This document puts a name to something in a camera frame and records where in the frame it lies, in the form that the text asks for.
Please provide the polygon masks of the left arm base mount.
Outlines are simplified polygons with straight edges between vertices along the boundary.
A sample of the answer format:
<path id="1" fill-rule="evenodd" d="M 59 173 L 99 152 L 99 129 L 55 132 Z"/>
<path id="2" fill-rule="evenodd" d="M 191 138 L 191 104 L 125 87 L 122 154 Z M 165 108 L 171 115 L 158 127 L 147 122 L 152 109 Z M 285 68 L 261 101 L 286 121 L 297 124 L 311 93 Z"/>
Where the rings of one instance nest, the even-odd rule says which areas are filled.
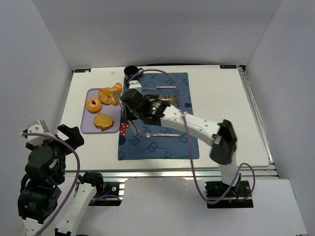
<path id="1" fill-rule="evenodd" d="M 109 207 L 120 206 L 119 182 L 104 181 L 103 175 L 97 172 L 85 172 L 79 175 L 74 195 L 79 192 L 81 185 L 89 183 L 96 186 L 96 194 L 90 200 L 89 206 Z"/>

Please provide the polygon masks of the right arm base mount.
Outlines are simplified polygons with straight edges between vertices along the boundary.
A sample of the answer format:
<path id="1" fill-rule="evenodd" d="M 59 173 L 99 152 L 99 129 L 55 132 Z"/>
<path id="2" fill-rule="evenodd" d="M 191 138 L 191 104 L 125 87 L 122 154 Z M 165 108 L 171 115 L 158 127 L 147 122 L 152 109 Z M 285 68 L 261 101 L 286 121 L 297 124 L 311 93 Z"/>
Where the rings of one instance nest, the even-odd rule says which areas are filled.
<path id="1" fill-rule="evenodd" d="M 206 197 L 208 201 L 215 201 L 220 197 L 228 185 L 221 181 L 205 182 Z M 250 183 L 247 180 L 242 180 L 239 185 L 232 187 L 226 196 L 217 204 L 207 204 L 208 209 L 228 209 L 228 208 L 253 208 L 252 195 L 242 201 L 251 193 Z"/>

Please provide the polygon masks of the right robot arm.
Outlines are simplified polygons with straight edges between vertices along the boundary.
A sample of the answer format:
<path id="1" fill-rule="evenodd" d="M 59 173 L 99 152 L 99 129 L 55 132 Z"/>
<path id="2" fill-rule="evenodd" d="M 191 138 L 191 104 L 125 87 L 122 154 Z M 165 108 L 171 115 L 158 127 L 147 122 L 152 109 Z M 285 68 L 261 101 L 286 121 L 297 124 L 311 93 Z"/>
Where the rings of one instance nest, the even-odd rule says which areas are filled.
<path id="1" fill-rule="evenodd" d="M 158 98 L 147 99 L 136 89 L 129 89 L 120 99 L 125 118 L 141 120 L 185 132 L 202 140 L 211 147 L 209 157 L 218 164 L 222 183 L 229 187 L 239 186 L 241 174 L 236 164 L 237 136 L 230 121 L 216 123 L 182 112 Z"/>

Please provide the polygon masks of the metal tongs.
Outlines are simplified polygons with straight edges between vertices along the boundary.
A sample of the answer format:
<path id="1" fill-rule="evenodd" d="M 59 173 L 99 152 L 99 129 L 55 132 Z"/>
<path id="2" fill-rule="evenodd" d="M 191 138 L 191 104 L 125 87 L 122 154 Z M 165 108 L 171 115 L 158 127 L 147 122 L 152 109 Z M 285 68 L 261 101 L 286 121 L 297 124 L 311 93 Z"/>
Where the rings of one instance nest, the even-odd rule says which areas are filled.
<path id="1" fill-rule="evenodd" d="M 124 106 L 123 106 L 122 101 L 120 99 L 119 93 L 117 91 L 114 91 L 113 97 L 114 97 L 115 101 L 118 103 L 118 105 L 120 106 L 122 112 L 124 112 L 125 109 L 124 109 Z M 139 133 L 140 133 L 140 130 L 136 126 L 135 122 L 134 121 L 129 121 L 129 124 L 130 124 L 130 126 L 131 126 L 131 128 L 132 128 L 132 130 L 133 130 L 133 132 L 135 134 L 135 136 L 138 136 Z"/>

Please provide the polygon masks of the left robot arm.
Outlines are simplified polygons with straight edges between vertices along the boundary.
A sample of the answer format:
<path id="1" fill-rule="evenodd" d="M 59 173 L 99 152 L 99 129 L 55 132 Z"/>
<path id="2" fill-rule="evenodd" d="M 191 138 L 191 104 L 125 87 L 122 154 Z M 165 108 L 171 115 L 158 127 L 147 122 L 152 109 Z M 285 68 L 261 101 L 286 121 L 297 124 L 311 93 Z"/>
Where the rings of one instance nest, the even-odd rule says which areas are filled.
<path id="1" fill-rule="evenodd" d="M 27 236 L 74 236 L 92 198 L 104 190 L 103 176 L 96 172 L 76 173 L 61 204 L 59 185 L 65 181 L 65 158 L 84 144 L 78 127 L 58 126 L 68 139 L 53 135 L 43 120 L 22 132 L 31 152 L 21 181 L 18 212 Z"/>

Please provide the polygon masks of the striped croissant bread roll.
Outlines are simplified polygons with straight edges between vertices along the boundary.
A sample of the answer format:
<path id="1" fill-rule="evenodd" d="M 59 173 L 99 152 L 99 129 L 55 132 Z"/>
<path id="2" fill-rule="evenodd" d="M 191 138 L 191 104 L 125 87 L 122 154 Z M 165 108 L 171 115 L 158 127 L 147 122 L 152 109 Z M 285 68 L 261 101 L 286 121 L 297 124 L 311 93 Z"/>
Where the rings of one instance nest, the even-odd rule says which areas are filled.
<path id="1" fill-rule="evenodd" d="M 123 91 L 123 86 L 121 83 L 116 83 L 113 87 L 110 88 L 110 99 L 113 106 L 118 106 L 121 98 L 121 93 Z"/>

